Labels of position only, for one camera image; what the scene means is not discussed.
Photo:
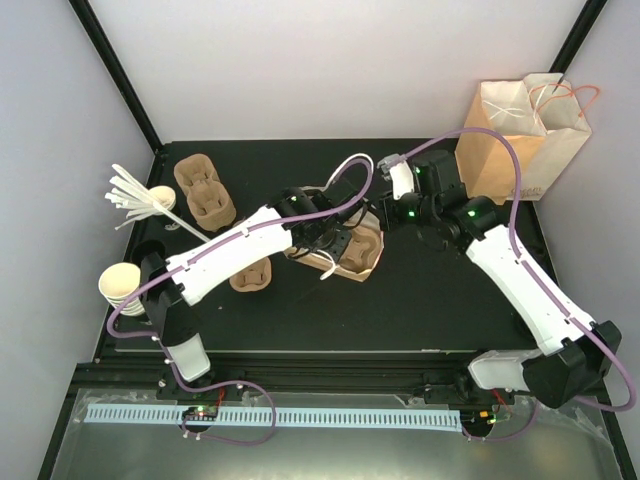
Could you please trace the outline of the small brown paper bag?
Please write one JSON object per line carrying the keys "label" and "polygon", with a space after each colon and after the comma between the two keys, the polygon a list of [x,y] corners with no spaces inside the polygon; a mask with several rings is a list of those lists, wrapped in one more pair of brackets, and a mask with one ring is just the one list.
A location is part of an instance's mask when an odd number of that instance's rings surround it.
{"label": "small brown paper bag", "polygon": [[383,235],[365,198],[374,173],[373,160],[348,157],[319,187],[292,187],[276,205],[292,235],[287,259],[332,275],[365,281],[383,251]]}

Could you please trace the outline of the brown pulp cup carrier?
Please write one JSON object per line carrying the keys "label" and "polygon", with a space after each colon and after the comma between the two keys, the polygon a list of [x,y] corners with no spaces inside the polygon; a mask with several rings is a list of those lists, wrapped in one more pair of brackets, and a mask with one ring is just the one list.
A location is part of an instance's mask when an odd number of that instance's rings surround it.
{"label": "brown pulp cup carrier", "polygon": [[384,234],[379,222],[365,219],[350,225],[350,242],[338,264],[325,256],[311,254],[301,259],[308,265],[323,270],[323,278],[339,275],[364,282],[376,268],[384,250]]}

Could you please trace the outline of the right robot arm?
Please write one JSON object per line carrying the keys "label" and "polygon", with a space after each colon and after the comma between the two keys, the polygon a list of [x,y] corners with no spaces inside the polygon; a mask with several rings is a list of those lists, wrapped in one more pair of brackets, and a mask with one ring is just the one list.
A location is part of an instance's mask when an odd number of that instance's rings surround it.
{"label": "right robot arm", "polygon": [[498,287],[536,343],[530,350],[490,350],[473,359],[454,379],[461,400],[476,403],[502,389],[558,408],[608,374],[619,329],[596,322],[562,292],[491,199],[468,196],[452,153],[426,151],[413,161],[393,154],[377,167],[391,184],[377,205],[384,230],[407,224],[433,229]]}

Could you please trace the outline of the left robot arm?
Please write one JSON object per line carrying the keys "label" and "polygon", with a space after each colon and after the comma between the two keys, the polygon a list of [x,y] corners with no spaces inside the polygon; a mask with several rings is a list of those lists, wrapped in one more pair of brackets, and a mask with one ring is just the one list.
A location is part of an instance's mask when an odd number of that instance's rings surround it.
{"label": "left robot arm", "polygon": [[213,289],[251,265],[291,247],[309,250],[332,240],[361,206],[361,195],[335,183],[325,189],[286,189],[226,233],[182,254],[142,258],[139,299],[179,386],[193,399],[207,397],[215,376],[192,308]]}

